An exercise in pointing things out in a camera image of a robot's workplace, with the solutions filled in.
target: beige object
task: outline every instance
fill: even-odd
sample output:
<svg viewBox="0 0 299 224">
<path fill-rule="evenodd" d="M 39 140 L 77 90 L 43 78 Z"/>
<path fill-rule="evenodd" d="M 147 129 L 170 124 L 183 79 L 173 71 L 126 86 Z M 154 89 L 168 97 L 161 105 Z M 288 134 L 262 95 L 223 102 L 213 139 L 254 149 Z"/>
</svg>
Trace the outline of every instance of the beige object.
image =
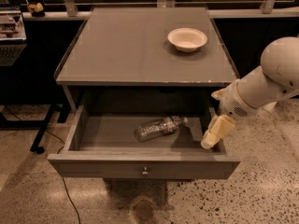
<svg viewBox="0 0 299 224">
<path fill-rule="evenodd" d="M 169 33 L 168 40 L 177 50 L 188 53 L 204 46 L 207 37 L 203 32 L 193 28 L 178 28 Z"/>
<path fill-rule="evenodd" d="M 227 115 L 214 116 L 205 133 L 201 145 L 210 149 L 235 128 L 235 120 Z"/>
<path fill-rule="evenodd" d="M 34 13 L 34 12 L 43 11 L 44 7 L 40 3 L 36 3 L 36 4 L 29 4 L 27 6 L 27 9 L 30 13 Z"/>
</svg>

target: black cable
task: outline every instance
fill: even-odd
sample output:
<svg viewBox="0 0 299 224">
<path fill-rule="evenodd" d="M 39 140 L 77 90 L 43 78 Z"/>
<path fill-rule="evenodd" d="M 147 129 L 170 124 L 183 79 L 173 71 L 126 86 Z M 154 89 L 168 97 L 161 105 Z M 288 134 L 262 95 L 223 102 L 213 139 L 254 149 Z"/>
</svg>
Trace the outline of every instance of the black cable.
<svg viewBox="0 0 299 224">
<path fill-rule="evenodd" d="M 7 106 L 5 106 L 6 110 L 10 113 L 10 115 L 12 115 L 14 118 L 18 119 L 19 121 L 23 121 L 22 119 L 20 119 L 18 116 L 16 116 Z M 47 131 L 47 133 L 49 133 L 50 135 L 54 136 L 55 138 L 57 138 L 58 140 L 60 140 L 60 142 L 62 142 L 64 144 L 64 140 L 61 139 L 60 137 L 58 137 L 57 135 L 55 135 L 54 133 L 51 133 L 50 131 Z"/>
<path fill-rule="evenodd" d="M 22 121 L 22 120 L 21 120 L 18 116 L 16 116 L 16 115 L 15 115 L 15 114 L 14 114 L 8 107 L 7 107 L 7 106 L 5 106 L 5 108 L 7 109 L 7 111 L 8 111 L 12 116 L 14 116 L 16 119 Z M 65 144 L 64 140 L 62 140 L 60 137 L 56 136 L 54 133 L 51 133 L 51 132 L 49 132 L 49 131 L 47 131 L 47 130 L 46 130 L 46 132 L 49 133 L 50 135 L 53 135 L 55 138 L 57 138 L 57 139 L 60 140 L 63 144 Z M 63 148 L 64 148 L 64 145 L 57 151 L 57 154 L 59 154 L 60 151 L 61 151 Z M 65 188 L 66 195 L 67 195 L 67 197 L 68 197 L 69 202 L 71 202 L 72 205 L 73 205 L 73 207 L 74 207 L 74 210 L 75 210 L 75 212 L 76 212 L 76 214 L 77 214 L 77 217 L 78 217 L 78 224 L 80 224 L 80 223 L 81 223 L 80 215 L 78 214 L 78 210 L 77 210 L 76 206 L 74 205 L 74 203 L 73 203 L 71 197 L 69 196 L 68 189 L 67 189 L 67 187 L 66 187 L 64 178 L 62 177 L 62 179 L 63 179 L 63 182 L 64 182 L 64 188 Z"/>
<path fill-rule="evenodd" d="M 64 144 L 64 140 L 63 140 L 63 139 L 61 139 L 60 137 L 58 137 L 58 136 L 55 135 L 54 133 L 51 133 L 50 131 L 47 131 L 47 130 L 46 130 L 46 132 L 49 133 L 50 135 L 54 136 L 55 138 L 57 138 L 60 142 L 62 142 L 62 143 Z"/>
<path fill-rule="evenodd" d="M 75 209 L 75 211 L 76 211 L 76 214 L 77 214 L 77 217 L 78 217 L 78 224 L 80 224 L 80 223 L 81 223 L 80 215 L 78 214 L 78 210 L 77 210 L 76 206 L 74 205 L 74 203 L 73 203 L 71 197 L 69 196 L 69 193 L 68 193 L 68 190 L 67 190 L 67 187 L 66 187 L 64 178 L 62 177 L 62 179 L 63 179 L 63 182 L 64 182 L 64 188 L 65 188 L 65 191 L 66 191 L 66 195 L 67 195 L 67 197 L 68 197 L 68 200 L 72 203 L 72 205 L 73 205 L 73 207 L 74 207 L 74 209 Z"/>
<path fill-rule="evenodd" d="M 15 131 L 15 132 L 13 132 L 13 133 L 6 134 L 6 135 L 4 135 L 4 136 L 1 136 L 0 138 L 8 137 L 8 136 L 10 136 L 10 135 L 12 135 L 12 134 L 15 134 L 16 132 L 17 132 L 17 131 Z"/>
<path fill-rule="evenodd" d="M 10 113 L 10 115 L 12 115 L 14 118 L 18 119 L 19 121 L 23 121 L 19 117 L 17 117 L 6 105 L 5 105 L 5 109 L 7 109 L 7 111 Z"/>
</svg>

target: drawer handle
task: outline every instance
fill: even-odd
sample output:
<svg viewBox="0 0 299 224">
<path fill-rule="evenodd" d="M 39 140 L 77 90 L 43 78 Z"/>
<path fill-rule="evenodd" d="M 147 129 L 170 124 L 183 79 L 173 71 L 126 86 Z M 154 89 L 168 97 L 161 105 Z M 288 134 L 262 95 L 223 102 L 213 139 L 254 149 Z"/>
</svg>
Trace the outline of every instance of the drawer handle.
<svg viewBox="0 0 299 224">
<path fill-rule="evenodd" d="M 148 172 L 148 167 L 144 167 L 143 168 L 143 172 L 141 173 L 143 176 L 148 176 L 149 172 Z"/>
</svg>

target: drawer front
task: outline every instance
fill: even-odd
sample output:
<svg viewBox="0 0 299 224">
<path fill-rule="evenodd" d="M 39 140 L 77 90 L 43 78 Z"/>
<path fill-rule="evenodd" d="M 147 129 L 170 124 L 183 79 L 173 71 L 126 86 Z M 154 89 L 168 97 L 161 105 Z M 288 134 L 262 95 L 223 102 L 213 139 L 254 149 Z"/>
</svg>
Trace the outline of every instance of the drawer front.
<svg viewBox="0 0 299 224">
<path fill-rule="evenodd" d="M 238 160 L 171 161 L 64 161 L 50 160 L 64 177 L 144 178 L 144 179 L 227 179 Z"/>
</svg>

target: power cord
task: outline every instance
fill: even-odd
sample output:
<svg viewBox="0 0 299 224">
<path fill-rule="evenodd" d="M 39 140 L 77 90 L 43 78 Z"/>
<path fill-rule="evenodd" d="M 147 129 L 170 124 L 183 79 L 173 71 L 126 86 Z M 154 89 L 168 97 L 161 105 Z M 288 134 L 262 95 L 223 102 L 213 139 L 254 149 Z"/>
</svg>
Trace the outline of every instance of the power cord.
<svg viewBox="0 0 299 224">
<path fill-rule="evenodd" d="M 6 108 L 6 110 L 7 110 L 13 117 L 15 117 L 16 119 L 18 119 L 19 121 L 22 121 L 22 119 L 20 119 L 18 116 L 16 116 L 16 115 L 15 115 L 15 114 L 14 114 L 8 107 L 7 107 L 7 106 L 5 106 L 5 108 Z M 46 130 L 46 132 L 49 133 L 50 135 L 52 135 L 53 137 L 57 138 L 57 139 L 58 139 L 59 141 L 61 141 L 63 144 L 65 144 L 64 140 L 61 139 L 60 137 L 58 137 L 57 135 L 55 135 L 54 133 L 51 133 L 51 132 L 49 132 L 49 131 L 47 131 L 47 130 Z M 59 154 L 60 151 L 61 151 L 63 148 L 64 148 L 64 145 L 63 145 L 61 148 L 59 148 L 59 150 L 57 151 L 57 154 Z M 64 180 L 63 177 L 62 177 L 62 180 L 63 180 L 63 183 L 64 183 L 64 189 L 65 189 L 67 198 L 68 198 L 69 202 L 71 202 L 71 204 L 73 205 L 74 210 L 75 210 L 75 212 L 76 212 L 76 214 L 77 214 L 78 224 L 80 224 L 80 223 L 81 223 L 81 219 L 80 219 L 80 215 L 79 215 L 79 213 L 78 213 L 78 209 L 77 209 L 76 206 L 74 205 L 74 203 L 73 203 L 73 201 L 72 201 L 72 199 L 71 199 L 71 197 L 70 197 L 70 195 L 69 195 L 69 193 L 68 193 L 68 189 L 67 189 L 67 186 L 66 186 L 66 184 L 65 184 L 65 180 Z"/>
</svg>

